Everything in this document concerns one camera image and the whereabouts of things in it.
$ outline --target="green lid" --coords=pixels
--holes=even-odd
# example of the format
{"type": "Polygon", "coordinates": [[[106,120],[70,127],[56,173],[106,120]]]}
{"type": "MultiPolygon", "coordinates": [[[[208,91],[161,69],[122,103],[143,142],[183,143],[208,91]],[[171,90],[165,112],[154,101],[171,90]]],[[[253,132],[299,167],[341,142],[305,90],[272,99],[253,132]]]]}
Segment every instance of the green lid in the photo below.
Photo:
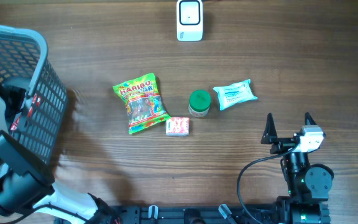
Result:
{"type": "Polygon", "coordinates": [[[190,95],[189,105],[197,112],[203,112],[211,106],[211,96],[205,90],[196,90],[190,95]]]}

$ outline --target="haribo logo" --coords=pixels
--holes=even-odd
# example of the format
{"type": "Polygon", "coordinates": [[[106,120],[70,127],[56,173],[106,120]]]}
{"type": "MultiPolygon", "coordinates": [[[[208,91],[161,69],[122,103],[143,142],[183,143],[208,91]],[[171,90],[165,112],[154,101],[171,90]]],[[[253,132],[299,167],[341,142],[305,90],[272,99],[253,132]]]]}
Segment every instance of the haribo logo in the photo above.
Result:
{"type": "Polygon", "coordinates": [[[129,93],[130,91],[134,91],[134,90],[149,91],[150,87],[152,87],[152,86],[149,86],[151,84],[152,84],[152,82],[150,80],[147,80],[146,82],[141,83],[139,85],[134,85],[132,87],[129,86],[127,83],[124,83],[124,84],[122,84],[122,86],[119,87],[119,93],[121,95],[123,95],[125,93],[129,93]]]}

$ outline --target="packet label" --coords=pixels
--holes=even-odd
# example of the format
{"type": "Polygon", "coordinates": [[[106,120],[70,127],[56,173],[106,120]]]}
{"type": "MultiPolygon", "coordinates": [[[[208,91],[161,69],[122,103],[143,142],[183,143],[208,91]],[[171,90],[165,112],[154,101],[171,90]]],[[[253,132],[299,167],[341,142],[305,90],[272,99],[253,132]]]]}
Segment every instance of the packet label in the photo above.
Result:
{"type": "Polygon", "coordinates": [[[129,118],[129,134],[170,118],[162,106],[154,73],[113,86],[124,101],[129,118]]]}
{"type": "Polygon", "coordinates": [[[257,100],[258,98],[252,94],[249,84],[251,80],[233,83],[229,86],[217,86],[213,90],[218,93],[220,110],[224,110],[236,103],[243,103],[249,100],[257,100]]]}

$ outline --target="green-lidded jar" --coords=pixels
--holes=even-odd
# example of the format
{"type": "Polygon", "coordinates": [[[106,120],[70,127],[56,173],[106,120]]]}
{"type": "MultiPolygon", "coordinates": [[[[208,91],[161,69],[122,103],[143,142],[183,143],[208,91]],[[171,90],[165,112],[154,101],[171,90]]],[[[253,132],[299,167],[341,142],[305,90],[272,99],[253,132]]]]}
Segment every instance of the green-lidded jar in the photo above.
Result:
{"type": "Polygon", "coordinates": [[[211,96],[205,90],[196,90],[190,95],[189,112],[196,118],[204,117],[211,106],[211,96]]]}

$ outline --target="light blue packet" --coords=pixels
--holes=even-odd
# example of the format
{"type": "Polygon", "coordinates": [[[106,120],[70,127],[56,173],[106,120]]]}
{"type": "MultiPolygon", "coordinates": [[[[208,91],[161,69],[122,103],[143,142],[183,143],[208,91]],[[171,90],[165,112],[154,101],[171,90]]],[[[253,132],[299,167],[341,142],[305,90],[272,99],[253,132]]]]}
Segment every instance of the light blue packet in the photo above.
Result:
{"type": "Polygon", "coordinates": [[[244,80],[242,82],[233,83],[229,86],[217,86],[214,87],[216,93],[218,93],[220,110],[224,110],[236,103],[243,103],[249,100],[257,100],[251,92],[249,84],[251,80],[244,80]]]}

